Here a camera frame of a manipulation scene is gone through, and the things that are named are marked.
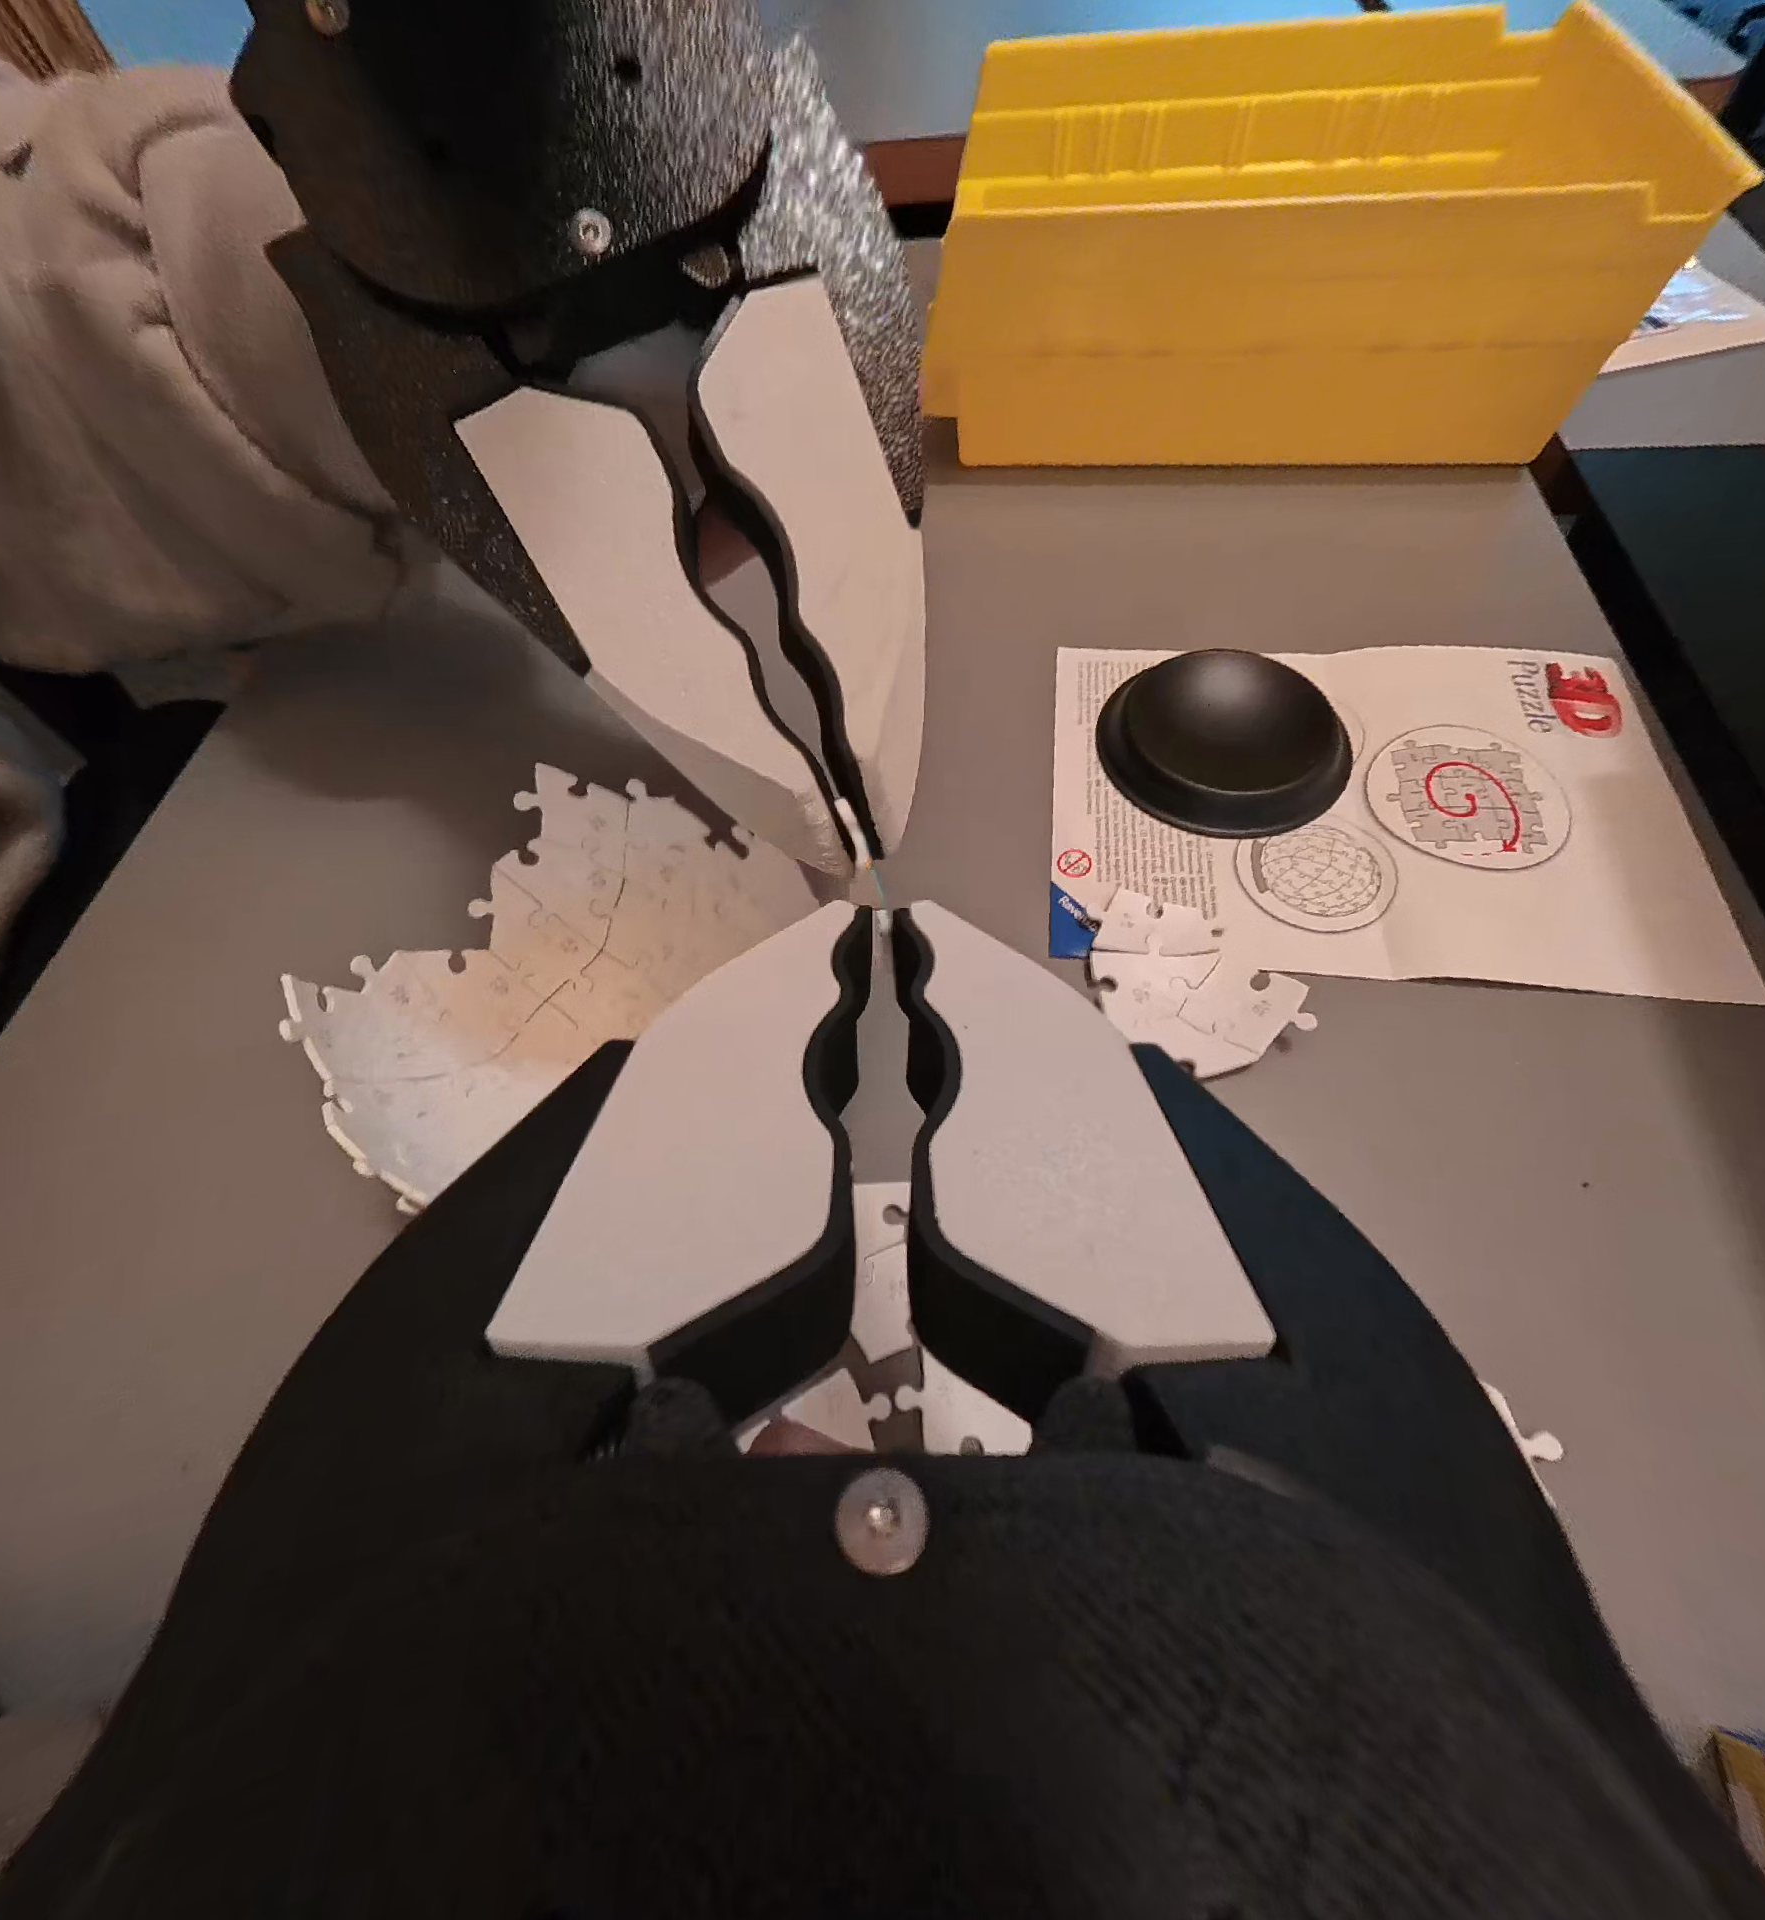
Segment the black round puzzle stand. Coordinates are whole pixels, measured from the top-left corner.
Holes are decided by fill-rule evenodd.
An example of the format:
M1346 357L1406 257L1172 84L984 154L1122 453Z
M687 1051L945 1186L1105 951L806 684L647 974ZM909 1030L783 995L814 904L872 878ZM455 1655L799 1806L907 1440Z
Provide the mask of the black round puzzle stand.
M1092 744L1127 805L1218 840L1307 829L1355 772L1331 698L1298 671L1235 648L1181 653L1118 684Z

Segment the loose white puzzle piece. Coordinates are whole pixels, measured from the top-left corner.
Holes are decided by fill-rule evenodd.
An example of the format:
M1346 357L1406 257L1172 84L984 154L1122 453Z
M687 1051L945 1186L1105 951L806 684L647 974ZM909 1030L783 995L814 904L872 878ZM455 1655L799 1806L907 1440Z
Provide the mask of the loose white puzzle piece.
M1032 1448L1032 1428L920 1351L919 1383L895 1391L895 1410L914 1416L924 1452L945 1457L1014 1458Z
M1521 1452L1523 1460L1537 1474L1544 1467L1556 1467L1565 1458L1565 1445L1561 1439L1547 1428L1525 1433L1512 1412L1508 1398L1491 1383L1479 1383L1484 1396L1492 1404L1494 1415L1501 1425L1507 1428L1510 1440Z
M907 1182L853 1189L855 1299L851 1335L872 1367L916 1347L909 1300Z
M881 1428L895 1416L895 1392L875 1379L862 1357L849 1351L795 1398L739 1428L735 1445L741 1455L750 1455L758 1436L779 1422L804 1428L831 1448L866 1455L876 1450Z

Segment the yellow plastic bin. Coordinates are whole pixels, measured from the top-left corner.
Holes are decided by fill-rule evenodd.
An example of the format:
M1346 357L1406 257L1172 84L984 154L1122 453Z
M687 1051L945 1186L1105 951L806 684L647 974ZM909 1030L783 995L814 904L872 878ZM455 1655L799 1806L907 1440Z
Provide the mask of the yellow plastic bin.
M972 469L1523 469L1759 181L1591 4L997 40L922 408Z

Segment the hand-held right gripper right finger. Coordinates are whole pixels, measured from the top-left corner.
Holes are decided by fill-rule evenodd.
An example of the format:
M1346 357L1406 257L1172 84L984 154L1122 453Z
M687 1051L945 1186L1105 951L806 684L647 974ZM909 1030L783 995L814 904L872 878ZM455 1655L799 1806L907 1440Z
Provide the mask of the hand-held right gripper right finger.
M1074 1381L1273 1357L1198 1172L1087 997L941 904L897 909L893 947L924 1353L1028 1428Z

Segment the black chair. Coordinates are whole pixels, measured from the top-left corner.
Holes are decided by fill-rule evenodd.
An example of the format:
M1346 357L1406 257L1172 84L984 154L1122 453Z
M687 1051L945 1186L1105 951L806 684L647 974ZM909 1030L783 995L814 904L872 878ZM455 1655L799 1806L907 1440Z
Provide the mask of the black chair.
M1544 499L1765 919L1765 445L1575 448Z

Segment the small assembled white puzzle section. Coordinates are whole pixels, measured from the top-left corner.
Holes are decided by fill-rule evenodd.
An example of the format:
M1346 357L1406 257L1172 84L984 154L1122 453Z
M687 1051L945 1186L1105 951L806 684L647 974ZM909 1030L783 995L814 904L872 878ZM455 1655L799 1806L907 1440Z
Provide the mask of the small assembled white puzzle section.
M1087 976L1128 1044L1160 1049L1198 1083L1318 1026L1307 985L1261 967L1221 917L1124 887L1099 912Z

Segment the person's left forearm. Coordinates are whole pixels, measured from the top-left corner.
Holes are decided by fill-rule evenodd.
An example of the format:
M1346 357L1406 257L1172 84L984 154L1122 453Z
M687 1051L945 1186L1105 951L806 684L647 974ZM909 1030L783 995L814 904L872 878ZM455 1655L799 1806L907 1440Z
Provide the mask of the person's left forearm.
M220 73L0 60L0 662L363 627L409 586L266 257L297 222Z

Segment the printed puzzle instruction sheet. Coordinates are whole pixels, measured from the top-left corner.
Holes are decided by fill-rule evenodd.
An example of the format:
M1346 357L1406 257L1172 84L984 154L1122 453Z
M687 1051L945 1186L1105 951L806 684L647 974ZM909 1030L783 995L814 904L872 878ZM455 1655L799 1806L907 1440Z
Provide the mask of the printed puzzle instruction sheet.
M1095 725L1167 651L1060 648L1049 878L1124 922L1100 949L1231 949L1293 976L1462 980L1765 1004L1620 664L1562 647L1361 647L1279 660L1328 697L1348 784L1304 829L1209 839L1106 781Z

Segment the large assembled white puzzle section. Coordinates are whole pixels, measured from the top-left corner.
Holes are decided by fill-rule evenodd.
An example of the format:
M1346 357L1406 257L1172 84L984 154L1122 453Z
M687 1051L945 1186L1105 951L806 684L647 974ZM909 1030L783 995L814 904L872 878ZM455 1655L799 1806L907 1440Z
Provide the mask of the large assembled white puzzle section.
M486 940L279 978L279 1037L315 1075L353 1174L414 1216L603 1044L637 1041L724 963L819 904L799 862L676 798L538 765L528 843L467 904Z

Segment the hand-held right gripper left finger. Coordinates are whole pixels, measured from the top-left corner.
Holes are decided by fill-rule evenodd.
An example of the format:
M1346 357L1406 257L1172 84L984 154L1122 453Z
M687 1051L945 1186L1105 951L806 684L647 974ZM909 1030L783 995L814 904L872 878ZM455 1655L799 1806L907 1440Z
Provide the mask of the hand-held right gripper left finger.
M503 1358L787 1402L853 1321L845 1110L875 912L831 903L711 973L629 1047L486 1329Z

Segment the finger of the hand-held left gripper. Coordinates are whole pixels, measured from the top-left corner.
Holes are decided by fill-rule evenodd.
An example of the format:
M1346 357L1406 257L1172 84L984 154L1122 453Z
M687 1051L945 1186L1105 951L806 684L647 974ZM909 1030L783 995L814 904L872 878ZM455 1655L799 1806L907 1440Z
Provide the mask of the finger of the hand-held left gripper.
M455 434L577 645L587 688L731 821L853 875L824 778L774 716L748 637L702 592L687 500L628 407L517 388Z
M920 774L924 551L819 275L727 305L688 412L702 479L777 588L779 645L814 702L836 819L882 860Z

